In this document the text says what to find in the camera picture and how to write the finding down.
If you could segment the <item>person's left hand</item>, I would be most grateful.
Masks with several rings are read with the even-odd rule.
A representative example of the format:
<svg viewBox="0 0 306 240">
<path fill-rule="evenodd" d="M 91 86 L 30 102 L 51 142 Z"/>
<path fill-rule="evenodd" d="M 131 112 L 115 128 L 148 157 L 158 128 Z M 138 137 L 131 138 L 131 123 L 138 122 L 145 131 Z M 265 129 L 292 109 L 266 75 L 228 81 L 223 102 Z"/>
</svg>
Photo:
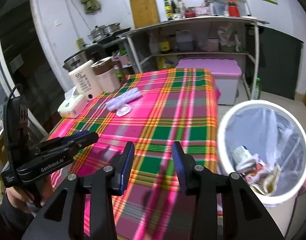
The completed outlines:
<svg viewBox="0 0 306 240">
<path fill-rule="evenodd" d="M 42 188 L 41 206 L 46 203 L 46 201 L 51 197 L 53 192 L 54 191 L 52 188 L 50 176 L 47 176 L 44 179 L 44 184 Z M 33 203 L 33 195 L 31 193 L 26 194 L 19 187 L 10 187 L 6 188 L 6 195 L 13 207 L 16 207 L 26 213 L 29 213 L 27 203 Z"/>
</svg>

